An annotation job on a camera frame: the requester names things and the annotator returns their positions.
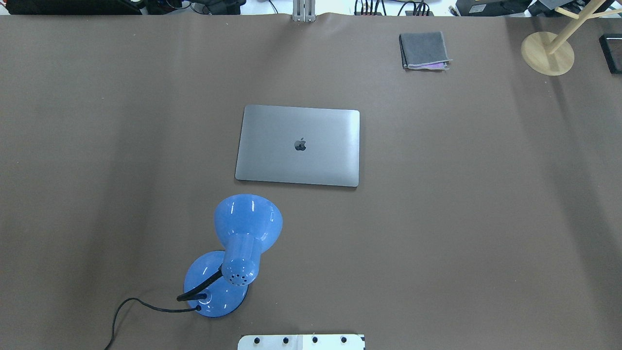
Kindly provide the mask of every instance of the silver laptop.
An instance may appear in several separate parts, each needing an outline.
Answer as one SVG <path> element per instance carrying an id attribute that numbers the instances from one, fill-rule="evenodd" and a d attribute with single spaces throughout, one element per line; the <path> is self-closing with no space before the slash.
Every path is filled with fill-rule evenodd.
<path id="1" fill-rule="evenodd" d="M 358 186 L 356 110 L 248 105 L 235 178 Z"/>

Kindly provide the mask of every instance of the lamp head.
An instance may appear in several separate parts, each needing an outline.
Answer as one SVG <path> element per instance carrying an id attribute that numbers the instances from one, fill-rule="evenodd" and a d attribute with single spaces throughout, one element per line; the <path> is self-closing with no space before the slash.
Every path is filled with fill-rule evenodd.
<path id="1" fill-rule="evenodd" d="M 214 225 L 225 247 L 224 279 L 237 286 L 249 285 L 259 273 L 261 254 L 272 247 L 281 234 L 281 212 L 263 197 L 237 194 L 216 207 Z"/>

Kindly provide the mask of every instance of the wooden stand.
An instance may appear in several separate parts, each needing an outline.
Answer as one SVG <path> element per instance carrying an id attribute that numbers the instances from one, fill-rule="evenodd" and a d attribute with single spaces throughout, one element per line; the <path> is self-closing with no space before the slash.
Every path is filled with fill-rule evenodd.
<path id="1" fill-rule="evenodd" d="M 558 7 L 555 11 L 571 17 L 573 20 L 557 35 L 551 32 L 536 32 L 526 37 L 521 45 L 521 54 L 525 62 L 536 72 L 546 75 L 562 75 L 572 68 L 575 53 L 566 41 L 585 21 L 608 14 L 621 13 L 621 10 L 594 12 L 605 0 L 590 1 L 579 14 Z"/>

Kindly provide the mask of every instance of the folded cloth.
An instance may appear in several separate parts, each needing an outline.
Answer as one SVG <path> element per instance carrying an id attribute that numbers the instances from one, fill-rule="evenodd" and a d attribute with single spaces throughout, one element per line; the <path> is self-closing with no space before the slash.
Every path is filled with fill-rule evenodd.
<path id="1" fill-rule="evenodd" d="M 447 70 L 447 48 L 442 32 L 399 34 L 402 65 L 408 69 Z"/>

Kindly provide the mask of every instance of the blue desk lamp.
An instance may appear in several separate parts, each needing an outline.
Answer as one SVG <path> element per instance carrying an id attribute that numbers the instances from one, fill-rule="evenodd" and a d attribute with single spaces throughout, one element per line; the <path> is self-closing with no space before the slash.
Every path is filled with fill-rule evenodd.
<path id="1" fill-rule="evenodd" d="M 227 315 L 244 301 L 259 273 L 261 254 L 281 234 L 283 217 L 271 201 L 237 194 L 216 207 L 214 226 L 225 251 L 196 259 L 186 273 L 184 294 L 177 297 L 192 308 L 200 306 L 197 312 L 207 317 Z"/>

